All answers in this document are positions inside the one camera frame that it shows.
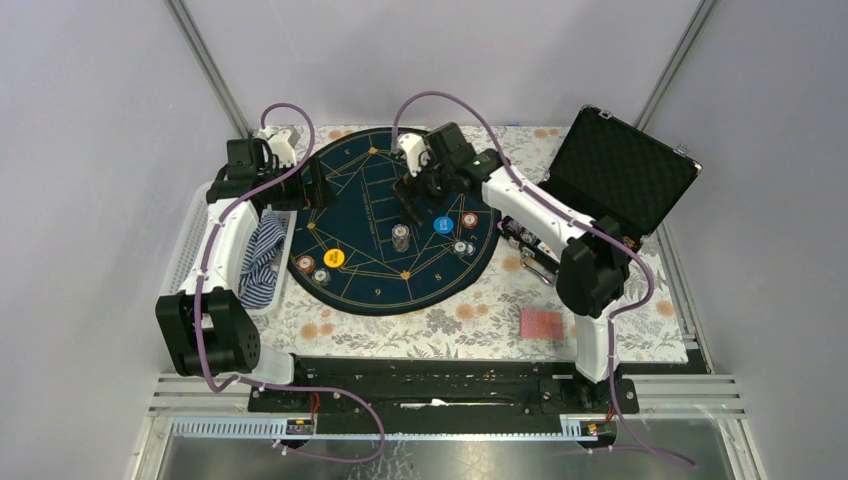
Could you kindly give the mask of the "blue ten chip stack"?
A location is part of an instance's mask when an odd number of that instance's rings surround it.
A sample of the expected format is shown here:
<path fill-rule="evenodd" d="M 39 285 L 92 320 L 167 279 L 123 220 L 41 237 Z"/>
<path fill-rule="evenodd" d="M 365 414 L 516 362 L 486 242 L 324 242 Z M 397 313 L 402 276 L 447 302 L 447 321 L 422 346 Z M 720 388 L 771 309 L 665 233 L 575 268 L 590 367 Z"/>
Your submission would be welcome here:
<path fill-rule="evenodd" d="M 410 227 L 405 224 L 396 224 L 391 230 L 391 241 L 394 250 L 404 253 L 409 249 L 411 238 Z"/>

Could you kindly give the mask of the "black chip carrying case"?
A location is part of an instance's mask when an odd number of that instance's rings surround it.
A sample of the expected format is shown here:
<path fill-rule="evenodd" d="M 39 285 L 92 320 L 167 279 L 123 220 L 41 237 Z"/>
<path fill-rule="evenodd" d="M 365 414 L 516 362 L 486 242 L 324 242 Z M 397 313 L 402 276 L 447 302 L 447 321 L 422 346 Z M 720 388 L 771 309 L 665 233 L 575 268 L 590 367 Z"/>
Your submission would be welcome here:
<path fill-rule="evenodd" d="M 595 221 L 613 219 L 633 254 L 700 174 L 700 165 L 593 105 L 581 108 L 537 186 Z"/>

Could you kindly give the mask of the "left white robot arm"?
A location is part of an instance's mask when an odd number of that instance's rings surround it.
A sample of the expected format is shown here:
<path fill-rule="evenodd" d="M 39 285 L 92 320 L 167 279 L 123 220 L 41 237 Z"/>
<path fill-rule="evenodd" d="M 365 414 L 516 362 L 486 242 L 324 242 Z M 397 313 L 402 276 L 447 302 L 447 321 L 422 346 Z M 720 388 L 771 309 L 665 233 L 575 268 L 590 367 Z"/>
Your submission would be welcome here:
<path fill-rule="evenodd" d="M 262 357 L 258 328 L 239 298 L 250 241 L 263 212 L 331 205 L 320 161 L 296 160 L 286 134 L 230 140 L 227 162 L 205 192 L 199 250 L 175 292 L 162 295 L 155 316 L 177 374 L 210 377 L 278 371 Z"/>

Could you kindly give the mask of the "purple chip row in case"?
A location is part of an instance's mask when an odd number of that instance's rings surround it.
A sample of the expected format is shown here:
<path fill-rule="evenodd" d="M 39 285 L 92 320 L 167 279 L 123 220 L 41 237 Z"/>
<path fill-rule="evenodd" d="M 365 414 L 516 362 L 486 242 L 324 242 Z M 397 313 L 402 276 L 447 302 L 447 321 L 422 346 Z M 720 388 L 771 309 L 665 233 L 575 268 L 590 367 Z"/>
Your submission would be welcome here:
<path fill-rule="evenodd" d="M 509 216 L 500 222 L 500 229 L 504 238 L 518 245 L 535 246 L 538 243 L 532 232 Z"/>

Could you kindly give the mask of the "yellow dealer button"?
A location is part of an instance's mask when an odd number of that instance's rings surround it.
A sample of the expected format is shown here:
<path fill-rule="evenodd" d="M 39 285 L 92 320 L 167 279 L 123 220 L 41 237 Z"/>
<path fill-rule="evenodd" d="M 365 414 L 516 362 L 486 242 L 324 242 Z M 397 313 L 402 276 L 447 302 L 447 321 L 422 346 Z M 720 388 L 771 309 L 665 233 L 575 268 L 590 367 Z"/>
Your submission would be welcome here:
<path fill-rule="evenodd" d="M 331 248 L 323 255 L 323 262 L 327 268 L 338 269 L 346 260 L 345 252 L 340 248 Z"/>

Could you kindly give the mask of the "white plastic basket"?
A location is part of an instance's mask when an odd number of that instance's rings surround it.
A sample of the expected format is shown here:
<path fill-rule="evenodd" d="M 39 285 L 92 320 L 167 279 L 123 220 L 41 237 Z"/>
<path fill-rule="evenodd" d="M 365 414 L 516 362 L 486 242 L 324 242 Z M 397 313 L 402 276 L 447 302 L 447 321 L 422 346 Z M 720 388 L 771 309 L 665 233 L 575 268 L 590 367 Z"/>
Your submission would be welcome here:
<path fill-rule="evenodd" d="M 162 296 L 175 295 L 181 291 L 192 295 L 196 291 L 195 279 L 205 251 L 206 241 L 212 227 L 224 211 L 222 206 L 213 208 L 208 206 L 205 195 L 210 186 L 209 182 L 202 184 L 193 195 L 175 249 L 171 255 L 165 280 L 160 289 Z M 232 226 L 223 227 L 216 237 L 204 286 L 206 288 L 221 286 L 233 291 L 239 299 L 239 279 L 248 242 L 263 213 L 268 210 L 276 212 L 281 219 L 288 221 L 288 227 L 283 252 L 274 261 L 274 267 L 279 268 L 274 297 L 268 307 L 262 309 L 245 308 L 251 318 L 260 321 L 275 316 L 282 304 L 286 277 L 285 261 L 290 254 L 297 213 L 294 211 L 277 211 L 270 208 L 263 212 L 250 213 L 248 209 L 251 206 L 251 203 L 245 202 L 237 207 L 235 213 L 243 218 L 236 220 L 235 214 L 231 214 L 229 222 Z"/>

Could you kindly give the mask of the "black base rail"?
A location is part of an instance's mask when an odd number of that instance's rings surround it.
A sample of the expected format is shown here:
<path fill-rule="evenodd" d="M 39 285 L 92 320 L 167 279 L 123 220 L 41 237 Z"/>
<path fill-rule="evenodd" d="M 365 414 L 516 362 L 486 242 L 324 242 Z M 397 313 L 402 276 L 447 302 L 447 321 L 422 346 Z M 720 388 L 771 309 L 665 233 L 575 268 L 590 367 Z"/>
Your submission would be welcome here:
<path fill-rule="evenodd" d="M 640 411 L 634 383 L 580 378 L 571 362 L 298 357 L 296 391 L 260 391 L 251 413 L 303 414 L 320 434 L 554 434 L 560 418 Z"/>

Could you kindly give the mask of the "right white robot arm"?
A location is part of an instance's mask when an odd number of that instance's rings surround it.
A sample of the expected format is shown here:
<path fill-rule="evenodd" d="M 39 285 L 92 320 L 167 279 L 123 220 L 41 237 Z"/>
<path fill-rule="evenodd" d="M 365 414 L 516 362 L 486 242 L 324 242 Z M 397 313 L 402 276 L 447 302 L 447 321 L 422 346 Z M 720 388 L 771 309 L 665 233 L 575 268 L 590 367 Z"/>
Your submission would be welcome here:
<path fill-rule="evenodd" d="M 575 366 L 583 378 L 575 382 L 573 396 L 583 410 L 601 410 L 613 398 L 608 379 L 618 366 L 605 317 L 629 277 L 631 252 L 621 242 L 617 223 L 595 221 L 565 206 L 528 181 L 500 147 L 476 152 L 454 123 L 423 133 L 394 127 L 391 142 L 407 165 L 393 190 L 408 221 L 428 225 L 450 197 L 470 195 L 555 251 L 556 291 L 578 330 Z"/>

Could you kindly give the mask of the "red card deck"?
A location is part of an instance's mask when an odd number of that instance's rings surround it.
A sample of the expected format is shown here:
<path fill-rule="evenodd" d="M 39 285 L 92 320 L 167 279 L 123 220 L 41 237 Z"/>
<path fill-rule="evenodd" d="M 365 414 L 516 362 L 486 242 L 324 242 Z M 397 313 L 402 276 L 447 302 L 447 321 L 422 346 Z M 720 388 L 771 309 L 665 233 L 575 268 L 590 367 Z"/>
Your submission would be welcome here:
<path fill-rule="evenodd" d="M 523 310 L 519 335 L 527 340 L 562 341 L 565 337 L 563 316 L 555 311 Z"/>

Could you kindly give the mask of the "blue dealer button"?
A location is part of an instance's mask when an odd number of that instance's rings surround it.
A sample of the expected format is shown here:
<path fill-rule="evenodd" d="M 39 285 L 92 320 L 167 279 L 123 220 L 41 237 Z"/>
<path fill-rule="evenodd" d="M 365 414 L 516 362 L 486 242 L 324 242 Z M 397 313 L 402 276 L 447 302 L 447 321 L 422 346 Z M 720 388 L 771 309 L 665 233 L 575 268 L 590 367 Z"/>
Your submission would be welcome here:
<path fill-rule="evenodd" d="M 449 216 L 439 216 L 433 221 L 433 229 L 440 235 L 452 235 L 454 222 Z"/>

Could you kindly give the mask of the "striped blue white cloth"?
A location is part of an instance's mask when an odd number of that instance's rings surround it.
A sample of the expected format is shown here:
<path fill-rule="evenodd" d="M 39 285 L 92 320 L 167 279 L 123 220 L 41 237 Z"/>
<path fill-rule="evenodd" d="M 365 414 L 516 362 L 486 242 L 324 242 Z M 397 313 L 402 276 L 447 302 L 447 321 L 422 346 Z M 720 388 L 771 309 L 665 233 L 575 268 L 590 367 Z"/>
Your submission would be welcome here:
<path fill-rule="evenodd" d="M 271 210 L 263 213 L 245 251 L 238 297 L 246 309 L 268 307 L 278 281 L 274 261 L 282 254 L 288 221 Z"/>

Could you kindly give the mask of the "red five chip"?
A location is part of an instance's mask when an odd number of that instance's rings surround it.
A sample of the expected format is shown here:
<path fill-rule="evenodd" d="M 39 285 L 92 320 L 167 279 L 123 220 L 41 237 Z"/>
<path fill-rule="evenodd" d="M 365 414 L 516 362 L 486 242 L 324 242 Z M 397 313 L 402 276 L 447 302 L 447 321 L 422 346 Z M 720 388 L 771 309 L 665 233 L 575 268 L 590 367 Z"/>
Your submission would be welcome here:
<path fill-rule="evenodd" d="M 475 228 L 478 224 L 478 217 L 472 212 L 466 212 L 462 214 L 461 221 L 466 228 Z"/>
<path fill-rule="evenodd" d="M 298 271 L 304 274 L 311 273 L 316 268 L 315 260 L 309 255 L 302 255 L 295 262 Z"/>

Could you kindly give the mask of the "round dark blue poker mat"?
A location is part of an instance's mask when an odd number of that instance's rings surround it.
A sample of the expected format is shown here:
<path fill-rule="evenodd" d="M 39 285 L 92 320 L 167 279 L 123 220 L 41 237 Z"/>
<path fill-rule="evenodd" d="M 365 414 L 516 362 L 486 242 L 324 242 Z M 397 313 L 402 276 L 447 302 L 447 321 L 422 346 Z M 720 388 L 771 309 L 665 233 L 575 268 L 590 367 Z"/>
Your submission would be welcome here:
<path fill-rule="evenodd" d="M 465 195 L 454 195 L 432 215 L 428 225 L 412 225 L 409 249 L 394 250 L 391 230 L 405 224 L 393 185 L 406 164 L 390 152 L 388 127 L 361 130 L 315 152 L 338 201 L 326 209 L 297 214 L 287 267 L 292 280 L 322 303 L 346 313 L 388 316 L 423 309 L 471 287 L 483 274 L 497 246 L 501 214 Z M 463 213 L 478 217 L 466 228 Z M 454 222 L 452 235 L 433 229 L 439 216 Z M 475 246 L 471 256 L 452 252 L 453 243 Z M 346 254 L 338 269 L 327 268 L 324 253 L 340 248 Z M 297 270 L 296 259 L 311 256 L 316 269 L 328 269 L 331 281 L 319 286 Z"/>

